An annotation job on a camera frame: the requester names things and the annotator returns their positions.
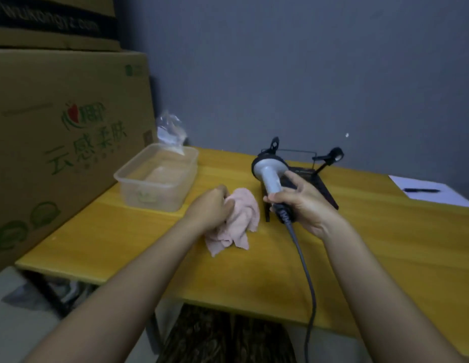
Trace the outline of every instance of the sheet of paper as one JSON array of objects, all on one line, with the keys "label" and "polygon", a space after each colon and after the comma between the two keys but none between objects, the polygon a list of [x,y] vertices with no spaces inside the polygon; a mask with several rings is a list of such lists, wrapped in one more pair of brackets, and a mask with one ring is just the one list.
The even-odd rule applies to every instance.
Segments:
[{"label": "sheet of paper", "polygon": [[438,193],[404,192],[414,200],[431,201],[440,204],[449,204],[469,207],[469,201],[444,183],[422,181],[420,179],[389,176],[393,182],[404,192],[405,188],[425,188],[440,190]]}]

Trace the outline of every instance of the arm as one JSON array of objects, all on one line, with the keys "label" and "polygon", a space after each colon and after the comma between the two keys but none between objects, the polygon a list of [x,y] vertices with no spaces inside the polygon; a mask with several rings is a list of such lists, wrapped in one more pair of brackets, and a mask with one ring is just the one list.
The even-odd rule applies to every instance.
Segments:
[{"label": "arm", "polygon": [[292,205],[298,220],[321,238],[330,264],[372,358],[383,363],[464,362],[379,264],[359,234],[310,183],[285,174],[298,189],[265,201]]},{"label": "arm", "polygon": [[34,362],[122,362],[194,242],[221,224],[234,202],[224,186],[198,197],[184,217],[65,318],[26,358]]}]

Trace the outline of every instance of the clear plastic container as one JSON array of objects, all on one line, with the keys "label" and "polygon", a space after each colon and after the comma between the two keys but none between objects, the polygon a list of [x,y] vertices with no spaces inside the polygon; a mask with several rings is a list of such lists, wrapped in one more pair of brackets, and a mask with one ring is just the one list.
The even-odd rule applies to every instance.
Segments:
[{"label": "clear plastic container", "polygon": [[196,177],[199,152],[184,146],[181,155],[166,148],[147,146],[113,175],[127,205],[160,211],[181,208]]}]

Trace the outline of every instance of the yellow table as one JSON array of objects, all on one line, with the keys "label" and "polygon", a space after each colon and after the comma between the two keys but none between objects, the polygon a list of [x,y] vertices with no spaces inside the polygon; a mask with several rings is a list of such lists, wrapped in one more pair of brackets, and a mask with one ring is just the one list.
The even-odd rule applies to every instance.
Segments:
[{"label": "yellow table", "polygon": [[[115,185],[16,262],[48,275],[104,283],[179,219],[203,191],[250,189],[262,208],[253,156],[200,149],[196,181],[176,213],[127,207]],[[385,175],[330,167],[321,174],[340,213],[398,284],[449,340],[469,355],[469,208],[408,199]],[[320,240],[295,225],[309,265],[316,326],[358,334]],[[297,251],[276,219],[249,234],[250,250],[188,253],[166,296],[267,319],[307,323],[310,293]]]}]

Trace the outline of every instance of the pink towel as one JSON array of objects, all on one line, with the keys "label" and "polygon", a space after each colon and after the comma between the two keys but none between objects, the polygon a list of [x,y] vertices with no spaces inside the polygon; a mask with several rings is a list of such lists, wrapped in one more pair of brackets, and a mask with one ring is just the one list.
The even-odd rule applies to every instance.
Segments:
[{"label": "pink towel", "polygon": [[246,230],[256,232],[260,222],[260,209],[250,190],[237,188],[225,201],[230,199],[233,199],[235,204],[226,223],[206,234],[206,246],[213,257],[233,242],[236,247],[248,250]]}]

